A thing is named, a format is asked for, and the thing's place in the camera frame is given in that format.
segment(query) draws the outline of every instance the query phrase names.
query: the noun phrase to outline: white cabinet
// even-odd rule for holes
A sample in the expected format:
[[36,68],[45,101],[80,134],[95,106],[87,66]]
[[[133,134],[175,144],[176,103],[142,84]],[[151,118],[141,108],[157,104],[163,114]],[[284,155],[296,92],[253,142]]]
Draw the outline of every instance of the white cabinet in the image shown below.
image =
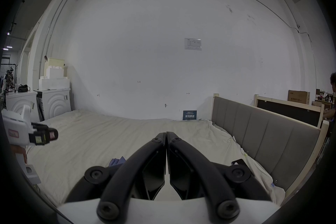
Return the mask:
[[37,92],[9,92],[6,95],[6,107],[7,110],[14,111],[16,113],[22,113],[23,105],[30,107],[30,120],[31,122],[40,122],[37,101]]
[[69,91],[70,88],[36,91],[42,121],[71,111]]

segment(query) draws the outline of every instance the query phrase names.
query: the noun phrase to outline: white robotic device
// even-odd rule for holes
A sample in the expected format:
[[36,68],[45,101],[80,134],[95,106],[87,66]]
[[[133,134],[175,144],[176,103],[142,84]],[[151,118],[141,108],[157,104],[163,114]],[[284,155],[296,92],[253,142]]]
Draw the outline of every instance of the white robotic device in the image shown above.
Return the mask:
[[[31,123],[30,107],[23,106],[22,114],[2,110],[2,119],[5,126],[7,138],[11,145],[18,145],[23,148],[26,146],[45,145],[58,138],[58,132],[49,128],[47,125]],[[15,153],[16,159],[32,184],[41,182],[33,165],[26,164],[23,154]]]

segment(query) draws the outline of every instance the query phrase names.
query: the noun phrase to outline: wrinkled fabric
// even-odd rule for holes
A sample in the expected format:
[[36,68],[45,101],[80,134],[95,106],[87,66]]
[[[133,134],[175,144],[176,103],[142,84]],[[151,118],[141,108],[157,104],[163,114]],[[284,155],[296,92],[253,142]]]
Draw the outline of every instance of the wrinkled fabric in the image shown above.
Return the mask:
[[[42,123],[57,129],[58,139],[45,146],[30,147],[28,163],[34,165],[40,177],[41,191],[56,206],[64,203],[88,168],[107,167],[112,158],[128,159],[157,134],[167,131],[194,146],[211,162],[231,165],[232,161],[243,159],[273,202],[280,205],[285,196],[283,189],[270,188],[271,176],[252,158],[245,157],[231,135],[208,120],[130,120],[75,110]],[[166,184],[155,200],[180,200],[169,184],[168,173],[165,178]]]

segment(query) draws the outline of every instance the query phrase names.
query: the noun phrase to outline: sign on wall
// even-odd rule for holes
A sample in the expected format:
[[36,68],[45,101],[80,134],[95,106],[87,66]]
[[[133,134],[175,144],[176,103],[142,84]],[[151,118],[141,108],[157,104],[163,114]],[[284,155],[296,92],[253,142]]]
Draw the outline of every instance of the sign on wall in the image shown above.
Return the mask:
[[197,116],[197,110],[191,110],[191,111],[184,110],[183,111],[183,120],[184,121],[195,120],[196,116]]
[[202,43],[200,39],[185,38],[184,39],[185,50],[202,50]]

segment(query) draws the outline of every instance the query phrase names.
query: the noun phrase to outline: black hair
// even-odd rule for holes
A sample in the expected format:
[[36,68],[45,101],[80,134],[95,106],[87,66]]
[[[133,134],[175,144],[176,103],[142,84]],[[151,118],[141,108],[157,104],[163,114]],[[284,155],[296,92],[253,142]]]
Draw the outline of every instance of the black hair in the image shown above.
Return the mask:
[[330,84],[335,84],[336,85],[336,72],[331,74]]

